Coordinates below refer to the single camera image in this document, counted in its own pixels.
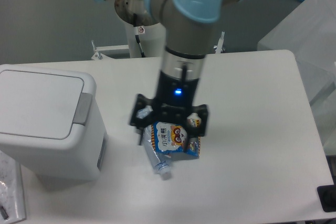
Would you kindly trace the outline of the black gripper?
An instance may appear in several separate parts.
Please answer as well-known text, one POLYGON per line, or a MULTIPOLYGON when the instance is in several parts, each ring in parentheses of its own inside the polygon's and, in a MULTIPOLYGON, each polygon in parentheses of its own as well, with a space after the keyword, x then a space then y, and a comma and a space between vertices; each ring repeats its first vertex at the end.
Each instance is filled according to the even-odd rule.
POLYGON ((136 95, 129 124, 135 127, 140 135, 139 145, 142 144, 145 128, 155 121, 155 115, 159 122, 183 125, 187 133, 184 153, 187 152, 190 142, 206 135, 208 106, 193 106, 198 81, 182 81, 161 71, 154 100, 142 94, 136 95), (151 108, 149 114, 139 117, 140 110, 147 106, 151 108))

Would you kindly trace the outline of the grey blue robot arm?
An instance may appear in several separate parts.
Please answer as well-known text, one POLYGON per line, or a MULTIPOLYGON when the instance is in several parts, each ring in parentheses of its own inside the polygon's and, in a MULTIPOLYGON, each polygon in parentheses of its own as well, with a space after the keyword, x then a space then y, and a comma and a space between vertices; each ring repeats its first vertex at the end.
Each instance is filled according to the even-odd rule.
POLYGON ((131 8, 133 19, 148 14, 166 29, 162 66, 155 97, 138 94, 130 125, 140 132, 155 122, 171 123, 186 131, 182 143, 206 133, 208 107, 193 100, 222 6, 242 0, 141 0, 131 8))

